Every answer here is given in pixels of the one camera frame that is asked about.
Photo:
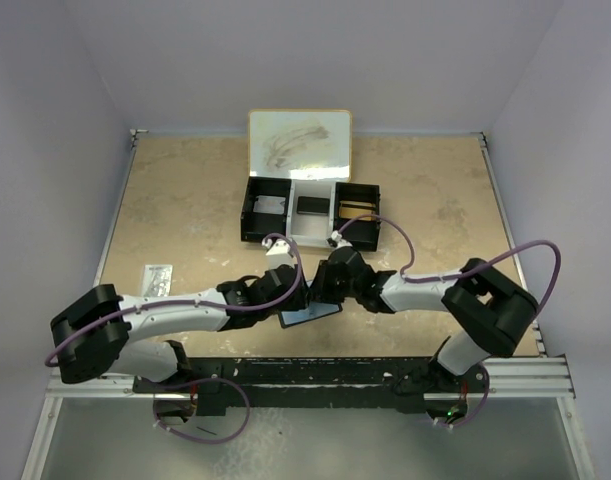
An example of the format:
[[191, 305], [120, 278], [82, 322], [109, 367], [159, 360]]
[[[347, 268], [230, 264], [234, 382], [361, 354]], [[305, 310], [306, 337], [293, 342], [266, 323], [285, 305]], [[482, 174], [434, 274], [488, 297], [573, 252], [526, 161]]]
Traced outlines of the black leather card holder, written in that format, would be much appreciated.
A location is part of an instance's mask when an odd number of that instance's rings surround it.
[[278, 314], [283, 329], [302, 325], [314, 320], [338, 314], [343, 311], [341, 304], [311, 302], [306, 308], [298, 311], [284, 311]]

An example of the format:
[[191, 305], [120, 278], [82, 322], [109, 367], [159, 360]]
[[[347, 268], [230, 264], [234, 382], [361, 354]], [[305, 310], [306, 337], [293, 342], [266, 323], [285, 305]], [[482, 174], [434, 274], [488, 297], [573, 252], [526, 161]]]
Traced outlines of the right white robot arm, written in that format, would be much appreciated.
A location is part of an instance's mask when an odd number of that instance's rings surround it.
[[350, 246], [319, 263], [310, 292], [320, 303], [352, 298], [372, 313], [450, 313], [461, 332], [442, 344], [429, 369], [431, 383], [441, 391], [454, 390], [467, 371], [489, 357], [512, 356], [538, 310], [532, 294], [480, 258], [469, 259], [460, 270], [406, 277], [374, 270]]

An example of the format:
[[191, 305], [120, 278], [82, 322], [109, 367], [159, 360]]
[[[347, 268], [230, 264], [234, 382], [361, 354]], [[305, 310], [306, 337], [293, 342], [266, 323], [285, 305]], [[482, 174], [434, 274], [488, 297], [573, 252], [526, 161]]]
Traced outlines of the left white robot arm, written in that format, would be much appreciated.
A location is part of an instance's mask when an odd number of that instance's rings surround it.
[[51, 320], [54, 349], [44, 363], [59, 369], [64, 383], [78, 384], [126, 373], [133, 362], [132, 374], [179, 392], [191, 369], [178, 346], [157, 344], [156, 337], [251, 328], [272, 315], [302, 310], [308, 301], [300, 267], [288, 265], [180, 296], [120, 295], [114, 285], [102, 284]]

